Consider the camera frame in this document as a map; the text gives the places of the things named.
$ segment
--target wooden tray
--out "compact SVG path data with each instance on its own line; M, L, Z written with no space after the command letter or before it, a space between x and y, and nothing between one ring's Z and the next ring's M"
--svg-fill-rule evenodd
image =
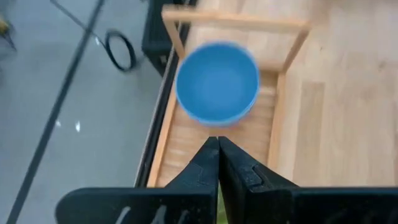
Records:
M280 65L258 62L261 88L249 114L234 126L209 128L190 119L178 105L173 84L167 103L162 129L149 174L148 187L167 185L199 150L209 136L227 136L259 162L271 169L279 153L280 132L284 114L286 71L308 36L310 26L299 21L269 21L253 16L198 12L187 6L164 6L162 17L180 60L185 56L175 22L212 22L229 27L278 33L298 33L297 38Z

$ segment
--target bowl rim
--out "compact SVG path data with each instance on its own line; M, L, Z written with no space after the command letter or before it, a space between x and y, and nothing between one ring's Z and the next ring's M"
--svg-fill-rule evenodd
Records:
M233 47L239 51L241 51L244 55L246 55L250 61L252 62L252 64L254 65L254 68L256 69L256 80L257 80L257 87L256 87L256 92L252 98L252 100L250 101L250 103L247 105L247 107L245 107L245 109L243 109L240 113L233 115L229 118L225 118L225 119L204 119L204 118L200 118L197 115L194 115L190 110L188 110L183 103L181 102L180 99L180 95L178 93L178 78L180 76L180 71L181 68L187 63L187 60L191 57L193 57L194 54L196 54L198 51L203 50L205 48L208 47L215 47L215 46L220 46L220 45L224 45L224 46L228 46L228 47ZM175 92L176 92L176 96L178 99L178 102L180 104L180 106L183 108L183 110L193 119L197 120L198 122L208 125L208 126L226 126L229 124L233 124L238 122L241 118L243 118L249 111L250 109L253 107L254 103L257 100L258 94L259 94L259 89L260 89L260 71L259 71L259 67L257 66L256 60L254 59L254 57L252 56L252 54L244 47L242 47L241 45L239 45L236 42L232 42L232 41L225 41L225 40L217 40L217 41L211 41L211 42L207 42L204 44L201 44L200 46L198 46L195 50L193 50L190 54L188 54L181 62L181 65L178 68L178 72L177 72L177 76L175 78Z

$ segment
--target wooden frame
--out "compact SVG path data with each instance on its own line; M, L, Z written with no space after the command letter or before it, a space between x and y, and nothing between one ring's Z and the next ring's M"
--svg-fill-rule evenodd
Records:
M257 62L260 70L271 71L272 73L278 74L276 103L272 120L271 140L269 143L269 155L267 160L267 166L271 169L276 169L279 160L280 135L284 116L286 72L307 38L308 33L310 32L310 24L301 21L272 21L255 16L228 14L216 11L197 11L192 7L175 5L165 5L163 7L162 17L180 60L185 57L185 49L175 26L176 22L211 22L212 24L219 24L225 27L236 27L240 29L262 30L274 33L298 33L292 48L281 65L274 65L268 62ZM155 157L149 174L149 180L147 183L148 187L156 186L157 176L164 156L176 103L177 99L173 84L156 147Z

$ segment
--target wooden table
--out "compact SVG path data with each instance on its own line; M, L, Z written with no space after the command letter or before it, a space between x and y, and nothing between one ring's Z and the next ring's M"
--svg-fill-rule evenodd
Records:
M397 2L201 0L197 8L312 22L287 72L279 158L271 169L301 186L396 185ZM192 26L186 49L215 39L276 60L283 60L293 41L288 35Z

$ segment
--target blue bowl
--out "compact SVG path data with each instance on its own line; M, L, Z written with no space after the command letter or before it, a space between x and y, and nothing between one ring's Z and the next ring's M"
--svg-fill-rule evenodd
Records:
M177 99L202 124L227 126L249 112L259 83L259 69L246 49L214 42L183 60L176 78Z

